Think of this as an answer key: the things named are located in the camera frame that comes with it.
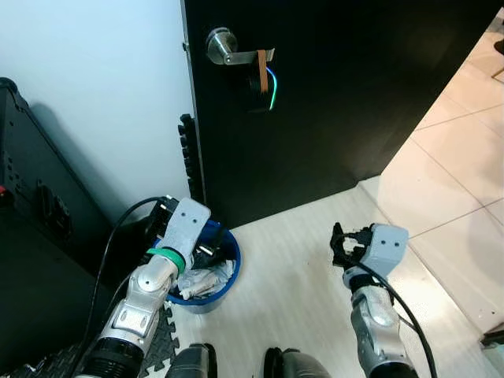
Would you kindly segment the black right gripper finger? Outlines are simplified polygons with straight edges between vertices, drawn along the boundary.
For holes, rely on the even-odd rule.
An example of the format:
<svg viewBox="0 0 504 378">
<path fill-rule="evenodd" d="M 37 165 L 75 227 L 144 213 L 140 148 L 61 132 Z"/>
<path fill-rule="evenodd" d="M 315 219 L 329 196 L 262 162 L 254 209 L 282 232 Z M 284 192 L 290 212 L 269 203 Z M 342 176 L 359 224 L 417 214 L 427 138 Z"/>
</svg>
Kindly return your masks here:
<svg viewBox="0 0 504 378">
<path fill-rule="evenodd" d="M 347 252 L 343 249 L 345 238 L 345 232 L 342 230 L 341 223 L 335 222 L 334 226 L 332 226 L 332 236 L 330 238 L 332 265 L 349 265 Z"/>
</svg>

